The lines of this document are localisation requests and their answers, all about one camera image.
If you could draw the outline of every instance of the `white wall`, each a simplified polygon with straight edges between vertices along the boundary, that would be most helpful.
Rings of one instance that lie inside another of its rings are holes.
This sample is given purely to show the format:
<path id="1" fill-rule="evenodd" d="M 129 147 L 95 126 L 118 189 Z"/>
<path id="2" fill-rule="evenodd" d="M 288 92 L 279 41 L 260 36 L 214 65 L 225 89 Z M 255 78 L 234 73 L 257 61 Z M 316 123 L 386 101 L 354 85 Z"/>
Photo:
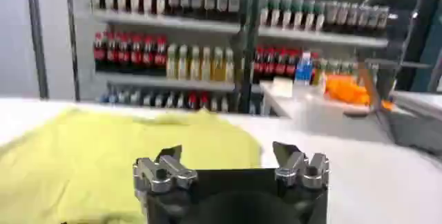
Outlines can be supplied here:
<path id="1" fill-rule="evenodd" d="M 1 0 L 0 95 L 39 97 L 28 0 Z"/>

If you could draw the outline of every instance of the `display shelf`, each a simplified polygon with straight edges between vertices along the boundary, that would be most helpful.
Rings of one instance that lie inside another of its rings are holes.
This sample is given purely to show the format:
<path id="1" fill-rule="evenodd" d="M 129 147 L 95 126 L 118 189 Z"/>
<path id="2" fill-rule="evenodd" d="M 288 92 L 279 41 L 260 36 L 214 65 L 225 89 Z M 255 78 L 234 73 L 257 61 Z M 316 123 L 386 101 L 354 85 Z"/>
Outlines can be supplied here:
<path id="1" fill-rule="evenodd" d="M 96 72 L 96 80 L 112 84 L 127 84 L 133 86 L 161 86 L 164 88 L 192 89 L 199 91 L 225 91 L 232 92 L 234 84 L 226 82 L 204 82 L 191 80 L 171 80 L 165 77 L 148 75 L 125 75 L 119 73 Z M 252 86 L 252 92 L 260 93 L 259 85 Z"/>
<path id="2" fill-rule="evenodd" d="M 119 24 L 135 24 L 157 26 L 174 29 L 207 31 L 224 34 L 236 34 L 240 31 L 239 24 L 219 21 L 198 20 L 185 17 L 171 17 L 166 15 L 141 15 L 105 10 L 93 10 L 93 17 L 103 22 Z"/>
<path id="3" fill-rule="evenodd" d="M 386 48 L 388 40 L 375 37 L 361 37 L 328 32 L 301 31 L 281 28 L 260 27 L 260 37 L 273 37 L 309 42 L 311 44 L 327 44 L 335 46 L 352 46 L 355 48 Z"/>

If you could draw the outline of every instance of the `plastic bottle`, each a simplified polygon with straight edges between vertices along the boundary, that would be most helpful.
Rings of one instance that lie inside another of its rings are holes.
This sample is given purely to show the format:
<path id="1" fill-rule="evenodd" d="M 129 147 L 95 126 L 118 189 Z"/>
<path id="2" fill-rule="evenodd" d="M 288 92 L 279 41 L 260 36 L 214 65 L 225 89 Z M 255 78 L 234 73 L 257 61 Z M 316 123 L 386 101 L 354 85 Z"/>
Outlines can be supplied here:
<path id="1" fill-rule="evenodd" d="M 301 60 L 296 67 L 295 83 L 300 85 L 309 85 L 310 77 L 313 71 L 313 62 L 310 59 L 310 52 L 304 52 Z"/>

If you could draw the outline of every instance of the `metal pole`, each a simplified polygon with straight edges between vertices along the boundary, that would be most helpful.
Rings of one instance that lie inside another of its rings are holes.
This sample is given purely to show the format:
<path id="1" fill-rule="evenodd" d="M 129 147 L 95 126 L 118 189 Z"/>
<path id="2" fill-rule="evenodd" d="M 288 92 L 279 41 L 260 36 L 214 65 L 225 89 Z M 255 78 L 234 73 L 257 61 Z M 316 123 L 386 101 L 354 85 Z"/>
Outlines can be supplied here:
<path id="1" fill-rule="evenodd" d="M 30 26 L 32 33 L 32 44 L 35 52 L 35 65 L 37 67 L 37 80 L 39 83 L 40 98 L 49 98 L 48 80 L 46 76 L 46 66 L 44 63 L 44 47 L 41 38 L 41 20 L 39 0 L 28 0 Z"/>

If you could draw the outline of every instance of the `white table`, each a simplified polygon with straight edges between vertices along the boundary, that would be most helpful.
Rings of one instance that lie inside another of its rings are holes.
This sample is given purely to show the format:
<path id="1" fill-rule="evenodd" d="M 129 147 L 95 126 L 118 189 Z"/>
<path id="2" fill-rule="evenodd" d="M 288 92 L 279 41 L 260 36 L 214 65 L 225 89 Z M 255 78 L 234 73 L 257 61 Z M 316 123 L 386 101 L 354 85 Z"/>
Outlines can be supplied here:
<path id="1" fill-rule="evenodd" d="M 368 111 L 366 106 L 327 100 L 312 86 L 295 85 L 291 98 L 275 96 L 271 82 L 261 82 L 260 86 L 264 93 L 264 113 L 269 114 L 272 109 L 278 116 L 290 118 L 297 130 L 341 139 L 391 143 L 375 117 L 354 119 L 343 115 L 345 111 Z"/>
<path id="2" fill-rule="evenodd" d="M 0 99 L 0 145 L 43 124 L 67 108 L 154 118 L 155 109 L 93 104 Z M 329 224 L 436 224 L 442 221 L 442 165 L 392 144 L 343 140 L 310 133 L 290 119 L 220 115 L 250 133 L 262 147 L 262 166 L 276 167 L 274 140 L 295 144 L 311 157 L 327 154 L 331 163 Z"/>

